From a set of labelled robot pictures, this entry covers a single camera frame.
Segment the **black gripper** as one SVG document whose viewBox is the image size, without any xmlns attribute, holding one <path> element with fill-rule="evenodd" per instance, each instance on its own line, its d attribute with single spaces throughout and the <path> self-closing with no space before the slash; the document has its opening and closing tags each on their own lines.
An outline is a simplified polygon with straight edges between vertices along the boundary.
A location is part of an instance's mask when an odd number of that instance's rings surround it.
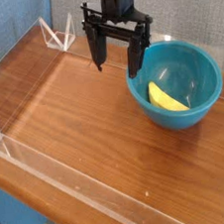
<svg viewBox="0 0 224 224">
<path fill-rule="evenodd" d="M 98 70 L 107 59 L 106 38 L 128 42 L 128 69 L 135 78 L 141 69 L 145 48 L 150 44 L 152 17 L 135 8 L 135 0 L 100 0 L 98 5 L 82 3 L 82 27 L 93 62 Z"/>
</svg>

